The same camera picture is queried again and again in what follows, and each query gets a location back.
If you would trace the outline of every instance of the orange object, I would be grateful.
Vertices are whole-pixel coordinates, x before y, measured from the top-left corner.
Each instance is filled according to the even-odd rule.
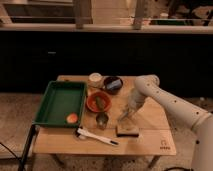
[[[103,110],[101,111],[99,107],[97,106],[96,103],[96,98],[99,97],[101,100],[101,103],[103,105]],[[87,107],[92,111],[92,112],[106,112],[110,109],[111,107],[111,100],[109,96],[103,92],[103,91],[98,91],[93,94],[91,94],[89,97],[87,97],[86,101]]]
[[[78,115],[76,113],[70,113],[67,116],[67,123],[76,123],[78,121]]]

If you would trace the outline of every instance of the speckled floor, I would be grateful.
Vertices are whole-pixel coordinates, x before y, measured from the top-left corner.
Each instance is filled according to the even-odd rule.
[[[40,104],[41,94],[24,93],[0,93],[0,140],[11,148],[14,152],[20,153],[23,149],[27,131]],[[213,100],[200,98],[187,98],[209,111],[213,111]],[[172,166],[190,167],[193,146],[195,142],[194,134],[186,128],[179,120],[167,114],[171,125],[175,145],[176,156],[164,156],[157,162],[153,171],[162,171]],[[0,156],[5,153],[5,149],[0,147]],[[35,155],[35,171],[43,170],[73,170],[73,171],[141,171],[147,170],[147,164],[152,157],[121,157],[121,156],[69,156],[59,155],[65,163],[66,168],[61,168],[52,156],[46,154]],[[17,163],[0,160],[0,170],[15,171]]]

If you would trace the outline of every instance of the dark bowl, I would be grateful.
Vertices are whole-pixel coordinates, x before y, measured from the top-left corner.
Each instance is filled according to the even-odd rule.
[[[104,79],[104,90],[109,94],[117,94],[122,87],[123,81],[120,77],[109,76]]]

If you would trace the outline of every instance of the plastic tray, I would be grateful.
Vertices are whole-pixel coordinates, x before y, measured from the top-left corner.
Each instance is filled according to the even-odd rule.
[[[85,82],[49,82],[34,124],[44,127],[78,127],[85,96]],[[78,121],[67,123],[67,116],[73,112],[78,115]]]

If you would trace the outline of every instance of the metal cup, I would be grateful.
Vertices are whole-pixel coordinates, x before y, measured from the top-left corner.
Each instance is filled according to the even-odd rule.
[[[109,117],[105,112],[98,113],[96,117],[96,122],[100,129],[106,128],[108,120],[109,120]]]

